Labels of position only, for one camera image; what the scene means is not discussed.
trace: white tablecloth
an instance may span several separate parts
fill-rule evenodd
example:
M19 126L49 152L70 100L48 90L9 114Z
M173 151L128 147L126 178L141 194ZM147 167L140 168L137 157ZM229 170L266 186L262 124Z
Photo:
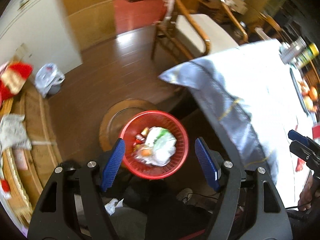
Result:
M302 109L277 40L261 41L185 62L159 78L186 86L231 160L265 167L284 206L295 206L309 169L296 172L288 132L312 138L313 119Z

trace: round wooden table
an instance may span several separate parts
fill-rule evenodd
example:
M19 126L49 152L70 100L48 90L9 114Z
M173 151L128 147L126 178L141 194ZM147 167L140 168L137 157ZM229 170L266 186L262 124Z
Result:
M111 150L129 120L147 110L157 108L153 103L141 99L126 99L113 105L104 115L100 125L99 143L102 150Z

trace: chair armrest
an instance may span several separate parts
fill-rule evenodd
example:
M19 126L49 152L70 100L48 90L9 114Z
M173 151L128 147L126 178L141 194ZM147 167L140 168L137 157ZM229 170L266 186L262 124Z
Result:
M310 65L312 69L305 74L304 78L307 80L309 86L317 87L317 85L320 84L320 78L312 61L310 61Z
M174 0L174 1L175 1L175 5L177 6L177 9L179 10L179 12L186 18L186 20L189 22L189 24L192 26L192 28L196 31L196 33L202 39L204 46L205 46L205 51L202 56L207 55L210 51L209 36L201 29L201 27L196 23L196 21L190 16L188 10L183 5L181 0Z
M262 28L259 28L259 27L255 27L255 32L257 33L257 35L263 39L264 41L267 41L267 40L271 40L271 38L265 34L265 32L263 31Z
M242 33L242 42L243 43L247 43L248 42L248 35L246 33L246 31L244 30L244 28L242 27L242 25L238 22L238 20L235 18L235 16L232 14L232 12L229 9L229 6L226 5L225 1L221 1L221 5L224 9L224 11L227 13L228 17L230 18L230 20L233 22L233 24L241 31Z
M229 6L226 5L225 0L220 0L221 5L224 9L224 11L226 12L226 14L228 15L228 17L230 18L230 20L233 22L233 24L241 31L242 33L242 43L247 43L248 42L248 35L246 33L246 31L244 30L244 28L242 27L242 25L238 22L238 20L235 18L235 16L232 14L232 12L229 9Z
M263 20L265 20L267 23L271 25L272 28L274 28L277 32L281 31L281 27L279 26L278 23L269 15L265 16L263 13L260 13L262 16Z

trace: cloth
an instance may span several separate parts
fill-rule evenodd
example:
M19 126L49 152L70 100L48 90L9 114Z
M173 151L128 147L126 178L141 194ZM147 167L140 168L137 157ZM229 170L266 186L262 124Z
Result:
M129 207L116 208L110 216L120 240L144 240L147 215Z
M314 120L302 109L277 40L260 41L197 58L159 78L188 87L229 157L246 170L265 167L284 206L295 206L309 169L296 172L288 132L312 137Z
M0 122L0 152L8 147L31 150L31 142L26 129L21 123L25 116L20 114L5 114Z

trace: wooden floor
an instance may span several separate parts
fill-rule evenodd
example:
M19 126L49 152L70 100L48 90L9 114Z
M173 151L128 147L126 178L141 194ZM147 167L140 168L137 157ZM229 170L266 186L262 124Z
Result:
M161 48L150 59L154 26L102 42L82 53L83 64L66 74L61 91L49 98L50 115L63 160L90 161L102 150L99 126L115 103L140 98L157 104L175 87L157 78L175 64Z

